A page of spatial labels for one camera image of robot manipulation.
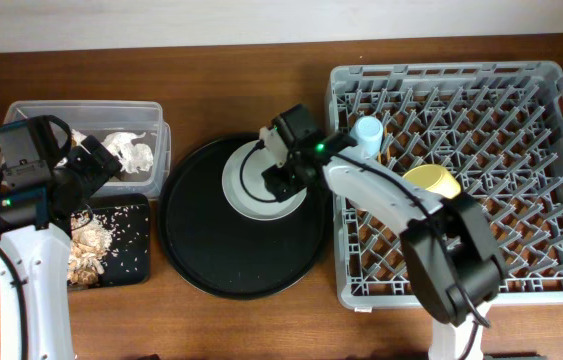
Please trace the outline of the white napkin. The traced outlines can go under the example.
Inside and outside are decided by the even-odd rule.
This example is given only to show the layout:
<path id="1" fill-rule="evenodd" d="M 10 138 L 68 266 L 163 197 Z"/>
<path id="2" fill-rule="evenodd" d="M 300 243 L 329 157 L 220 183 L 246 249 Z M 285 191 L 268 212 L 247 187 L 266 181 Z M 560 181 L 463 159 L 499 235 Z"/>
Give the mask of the white napkin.
<path id="1" fill-rule="evenodd" d="M 121 164 L 117 176 L 148 173 L 154 165 L 154 152 L 146 143 L 141 143 L 146 133 L 112 132 L 102 141 L 103 147 Z"/>

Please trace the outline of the pale green plate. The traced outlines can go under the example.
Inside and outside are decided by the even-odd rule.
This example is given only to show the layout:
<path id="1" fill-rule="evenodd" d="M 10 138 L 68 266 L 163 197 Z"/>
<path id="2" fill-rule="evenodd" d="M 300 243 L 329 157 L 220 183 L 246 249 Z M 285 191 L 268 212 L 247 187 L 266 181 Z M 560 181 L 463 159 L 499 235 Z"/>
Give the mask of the pale green plate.
<path id="1" fill-rule="evenodd" d="M 307 191 L 302 190 L 283 202 L 264 203 L 252 199 L 243 189 L 240 181 L 240 169 L 246 155 L 255 147 L 257 140 L 239 146 L 226 161 L 222 173 L 222 189 L 228 203 L 241 215 L 257 220 L 272 221 L 290 215 L 303 203 Z M 247 160 L 243 180 L 246 189 L 255 197 L 273 200 L 274 196 L 265 188 L 261 176 L 275 164 L 273 156 L 266 149 L 255 151 Z"/>

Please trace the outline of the blue plastic cup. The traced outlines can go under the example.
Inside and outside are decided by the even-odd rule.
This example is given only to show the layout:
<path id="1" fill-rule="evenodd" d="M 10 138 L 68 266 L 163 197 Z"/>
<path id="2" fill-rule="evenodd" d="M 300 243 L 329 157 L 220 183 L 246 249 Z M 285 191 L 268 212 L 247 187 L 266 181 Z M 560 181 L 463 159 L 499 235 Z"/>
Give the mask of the blue plastic cup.
<path id="1" fill-rule="evenodd" d="M 358 118 L 350 131 L 350 136 L 357 144 L 364 148 L 370 157 L 376 157 L 381 148 L 384 127 L 374 116 L 363 116 Z"/>

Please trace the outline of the wooden chopstick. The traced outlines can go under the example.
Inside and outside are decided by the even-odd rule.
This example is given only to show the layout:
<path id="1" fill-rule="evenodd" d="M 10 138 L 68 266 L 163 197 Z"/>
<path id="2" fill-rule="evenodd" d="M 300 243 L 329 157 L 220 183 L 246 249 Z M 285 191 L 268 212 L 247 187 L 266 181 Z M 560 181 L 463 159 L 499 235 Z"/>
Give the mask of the wooden chopstick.
<path id="1" fill-rule="evenodd" d="M 392 133 L 388 130 L 388 128 L 384 129 L 384 138 L 382 143 L 382 151 L 385 159 L 385 164 L 388 165 L 391 161 L 392 155 L 390 147 L 394 141 L 394 137 Z"/>

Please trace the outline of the yellow bowl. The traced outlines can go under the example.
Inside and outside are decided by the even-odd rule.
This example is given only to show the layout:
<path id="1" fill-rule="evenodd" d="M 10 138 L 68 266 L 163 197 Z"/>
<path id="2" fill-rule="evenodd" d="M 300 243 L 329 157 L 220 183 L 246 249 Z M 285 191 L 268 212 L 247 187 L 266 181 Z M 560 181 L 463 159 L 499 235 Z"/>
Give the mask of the yellow bowl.
<path id="1" fill-rule="evenodd" d="M 403 178 L 420 188 L 449 199 L 456 197 L 462 191 L 461 185 L 452 174 L 445 167 L 437 164 L 417 166 L 406 172 Z"/>

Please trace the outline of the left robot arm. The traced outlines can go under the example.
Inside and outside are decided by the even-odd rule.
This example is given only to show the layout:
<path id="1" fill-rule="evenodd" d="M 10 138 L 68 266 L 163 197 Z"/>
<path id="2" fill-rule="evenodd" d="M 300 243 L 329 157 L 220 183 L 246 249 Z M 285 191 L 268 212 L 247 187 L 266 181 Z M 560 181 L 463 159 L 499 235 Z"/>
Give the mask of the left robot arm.
<path id="1" fill-rule="evenodd" d="M 67 273 L 73 213 L 121 169 L 93 136 L 26 187 L 2 187 L 0 169 L 0 356 L 71 359 Z"/>

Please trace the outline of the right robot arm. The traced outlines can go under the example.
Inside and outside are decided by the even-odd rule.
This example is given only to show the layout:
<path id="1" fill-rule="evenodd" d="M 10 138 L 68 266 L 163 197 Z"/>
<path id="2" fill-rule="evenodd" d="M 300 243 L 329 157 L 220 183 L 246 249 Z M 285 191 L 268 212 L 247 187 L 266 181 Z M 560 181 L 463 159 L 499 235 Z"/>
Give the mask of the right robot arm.
<path id="1" fill-rule="evenodd" d="M 300 139 L 263 127 L 259 139 L 294 184 L 326 186 L 398 237 L 412 291 L 433 319 L 429 358 L 484 358 L 486 314 L 507 267 L 476 199 L 418 187 L 378 163 L 367 142 L 344 133 Z"/>

